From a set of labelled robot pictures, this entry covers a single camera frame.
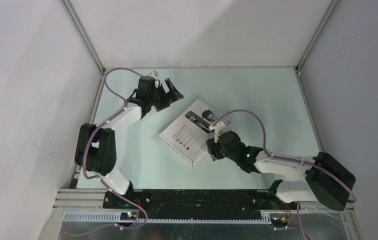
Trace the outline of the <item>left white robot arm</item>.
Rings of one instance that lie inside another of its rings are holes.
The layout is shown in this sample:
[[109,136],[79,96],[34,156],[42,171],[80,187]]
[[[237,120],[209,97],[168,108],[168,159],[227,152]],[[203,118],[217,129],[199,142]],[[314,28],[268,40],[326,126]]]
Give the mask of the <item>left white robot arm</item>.
[[115,193],[115,201],[122,208],[134,204],[135,195],[128,191],[132,183],[116,166],[116,134],[141,120],[151,110],[161,111],[184,95],[170,79],[164,83],[152,75],[141,76],[133,93],[124,99],[123,105],[100,124],[85,123],[80,127],[75,163],[83,176],[97,179],[108,191]]

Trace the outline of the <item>white cardboard kit box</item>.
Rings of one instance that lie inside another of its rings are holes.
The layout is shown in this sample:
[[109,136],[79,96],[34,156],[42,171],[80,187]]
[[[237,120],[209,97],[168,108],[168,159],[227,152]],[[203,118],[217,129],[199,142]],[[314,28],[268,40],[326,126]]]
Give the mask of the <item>white cardboard kit box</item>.
[[220,117],[222,114],[197,99],[159,137],[195,167],[207,155],[206,141],[214,138],[211,125]]

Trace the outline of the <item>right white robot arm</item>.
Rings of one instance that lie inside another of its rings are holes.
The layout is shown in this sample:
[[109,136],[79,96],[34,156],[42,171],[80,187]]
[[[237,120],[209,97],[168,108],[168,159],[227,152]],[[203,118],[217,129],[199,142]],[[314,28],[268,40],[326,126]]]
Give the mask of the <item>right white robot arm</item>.
[[268,204],[274,209],[294,202],[318,202],[334,211],[343,211],[354,201],[351,194],[355,176],[332,155],[294,157],[276,155],[261,147],[245,145],[233,131],[206,141],[213,161],[229,159],[250,174],[277,174],[287,177],[273,182]]

